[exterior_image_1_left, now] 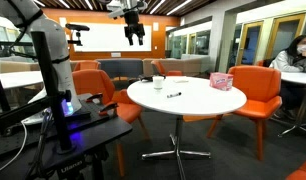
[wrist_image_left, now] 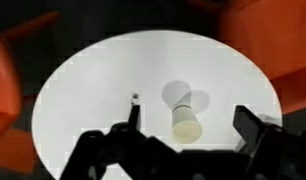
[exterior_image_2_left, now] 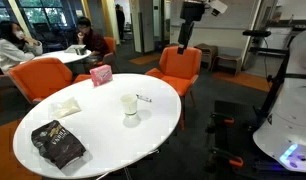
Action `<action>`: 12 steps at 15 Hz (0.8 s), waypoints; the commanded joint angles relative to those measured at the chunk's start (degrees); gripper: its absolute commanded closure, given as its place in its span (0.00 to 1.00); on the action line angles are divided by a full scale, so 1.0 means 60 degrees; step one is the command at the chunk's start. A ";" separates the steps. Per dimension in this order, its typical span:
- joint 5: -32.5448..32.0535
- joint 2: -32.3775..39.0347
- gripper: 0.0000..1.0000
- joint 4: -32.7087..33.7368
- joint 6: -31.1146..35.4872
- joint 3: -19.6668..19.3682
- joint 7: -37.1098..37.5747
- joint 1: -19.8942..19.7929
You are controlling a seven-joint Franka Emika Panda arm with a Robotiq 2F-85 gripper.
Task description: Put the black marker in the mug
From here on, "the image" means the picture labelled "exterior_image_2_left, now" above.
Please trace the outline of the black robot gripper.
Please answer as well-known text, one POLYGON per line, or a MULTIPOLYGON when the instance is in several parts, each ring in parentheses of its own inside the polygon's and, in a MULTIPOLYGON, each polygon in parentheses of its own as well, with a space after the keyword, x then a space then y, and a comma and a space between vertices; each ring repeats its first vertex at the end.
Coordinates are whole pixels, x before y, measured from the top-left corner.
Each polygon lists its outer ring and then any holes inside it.
POLYGON ((205 12, 203 3, 184 1, 182 4, 180 18, 185 21, 200 21, 205 12))

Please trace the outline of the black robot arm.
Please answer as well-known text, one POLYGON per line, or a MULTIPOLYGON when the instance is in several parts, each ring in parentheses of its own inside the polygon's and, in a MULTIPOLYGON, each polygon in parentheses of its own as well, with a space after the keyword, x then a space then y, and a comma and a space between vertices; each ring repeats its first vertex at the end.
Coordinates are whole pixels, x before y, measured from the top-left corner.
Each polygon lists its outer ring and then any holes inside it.
POLYGON ((178 54, 184 53, 184 50, 187 48, 188 42, 192 35, 194 22, 200 21, 204 12, 204 4, 201 2, 183 2, 180 18, 184 20, 184 23, 181 25, 181 30, 178 37, 178 54))

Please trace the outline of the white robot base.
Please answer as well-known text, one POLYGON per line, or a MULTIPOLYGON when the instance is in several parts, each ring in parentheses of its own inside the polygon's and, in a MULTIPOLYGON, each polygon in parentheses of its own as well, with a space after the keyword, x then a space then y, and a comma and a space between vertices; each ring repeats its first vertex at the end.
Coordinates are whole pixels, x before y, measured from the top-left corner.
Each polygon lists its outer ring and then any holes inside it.
POLYGON ((306 173, 306 30, 292 40, 281 69, 283 83, 271 87, 273 104, 253 141, 287 170, 306 173))

